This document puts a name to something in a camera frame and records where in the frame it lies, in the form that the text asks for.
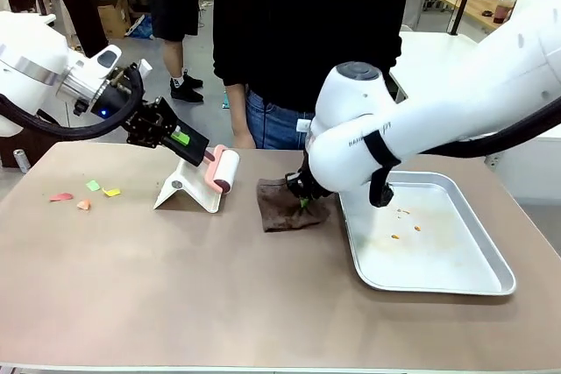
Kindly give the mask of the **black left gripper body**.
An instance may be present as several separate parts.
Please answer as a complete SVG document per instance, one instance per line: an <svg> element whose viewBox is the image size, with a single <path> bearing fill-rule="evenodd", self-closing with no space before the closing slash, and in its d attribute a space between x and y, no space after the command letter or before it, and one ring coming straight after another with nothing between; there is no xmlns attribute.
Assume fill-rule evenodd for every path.
<svg viewBox="0 0 561 374"><path fill-rule="evenodd" d="M124 123L126 142L130 145L156 148L163 145L176 129L176 115L164 97L153 102L142 101Z"/></svg>

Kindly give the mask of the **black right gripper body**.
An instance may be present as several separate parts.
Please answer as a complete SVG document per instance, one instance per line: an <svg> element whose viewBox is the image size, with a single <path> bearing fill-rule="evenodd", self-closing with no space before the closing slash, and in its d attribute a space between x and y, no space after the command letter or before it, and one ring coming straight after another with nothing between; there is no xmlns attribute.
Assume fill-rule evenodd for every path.
<svg viewBox="0 0 561 374"><path fill-rule="evenodd" d="M314 201L333 195L333 192L322 187L309 167L309 154L303 151L302 164L293 173L285 175L288 190L299 200Z"/></svg>

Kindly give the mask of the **person's right hand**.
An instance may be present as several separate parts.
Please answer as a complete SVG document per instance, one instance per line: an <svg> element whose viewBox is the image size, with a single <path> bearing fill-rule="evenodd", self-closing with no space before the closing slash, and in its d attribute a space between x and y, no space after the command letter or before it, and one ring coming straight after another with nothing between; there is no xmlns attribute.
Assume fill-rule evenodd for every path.
<svg viewBox="0 0 561 374"><path fill-rule="evenodd" d="M256 144L247 127L233 128L233 147L237 149L255 149Z"/></svg>

